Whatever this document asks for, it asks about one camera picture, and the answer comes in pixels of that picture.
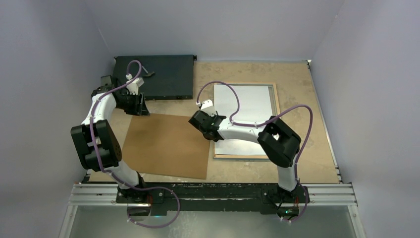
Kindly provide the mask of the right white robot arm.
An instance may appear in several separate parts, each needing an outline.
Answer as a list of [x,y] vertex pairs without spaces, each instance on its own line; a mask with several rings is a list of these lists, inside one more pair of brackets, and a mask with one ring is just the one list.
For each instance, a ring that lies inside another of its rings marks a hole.
[[279,198],[289,202],[297,196],[297,161],[302,140],[282,119],[271,116],[265,125],[248,127],[234,125],[226,116],[211,116],[198,110],[188,122],[209,141],[236,139],[258,144],[277,166]]

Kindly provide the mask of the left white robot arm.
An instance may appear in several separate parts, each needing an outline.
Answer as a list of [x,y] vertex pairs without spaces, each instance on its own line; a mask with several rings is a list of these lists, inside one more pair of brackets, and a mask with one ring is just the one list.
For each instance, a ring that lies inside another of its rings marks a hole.
[[149,116],[144,95],[139,88],[140,77],[126,75],[127,82],[117,86],[108,75],[102,85],[91,94],[92,105],[83,122],[74,126],[71,137],[83,168],[102,172],[118,183],[118,198],[132,199],[136,203],[146,200],[148,190],[140,174],[123,161],[120,144],[109,123],[114,109],[132,116]]

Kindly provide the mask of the brown cardboard backing board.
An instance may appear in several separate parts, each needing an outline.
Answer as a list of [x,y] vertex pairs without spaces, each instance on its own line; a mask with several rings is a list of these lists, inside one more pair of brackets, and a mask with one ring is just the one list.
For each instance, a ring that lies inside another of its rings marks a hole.
[[162,114],[133,116],[122,159],[141,173],[205,179],[210,142],[189,124],[189,119]]

